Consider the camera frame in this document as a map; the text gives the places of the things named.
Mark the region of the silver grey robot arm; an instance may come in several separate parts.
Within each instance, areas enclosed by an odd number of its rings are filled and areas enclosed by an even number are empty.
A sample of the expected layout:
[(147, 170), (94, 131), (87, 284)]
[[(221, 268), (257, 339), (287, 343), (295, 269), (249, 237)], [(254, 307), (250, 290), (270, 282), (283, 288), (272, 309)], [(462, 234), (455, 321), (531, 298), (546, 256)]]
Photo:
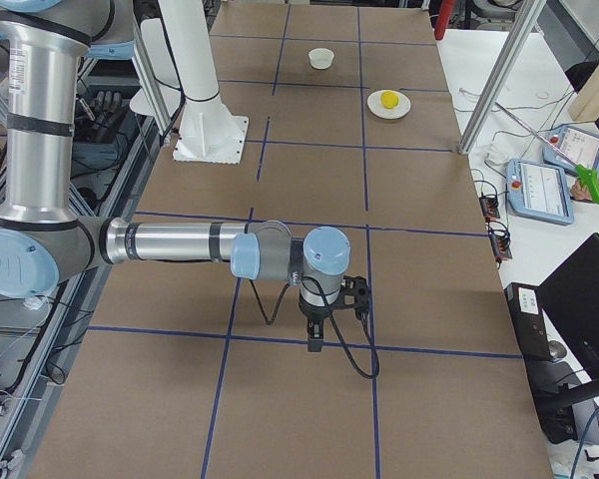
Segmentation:
[(85, 270), (126, 260), (225, 262), (249, 280), (298, 286), (307, 347), (342, 307), (350, 244), (320, 227), (294, 238), (279, 222), (130, 223), (69, 207), (79, 60), (134, 53), (129, 1), (1, 1), (10, 43), (7, 178), (0, 205), (0, 294), (37, 296)]

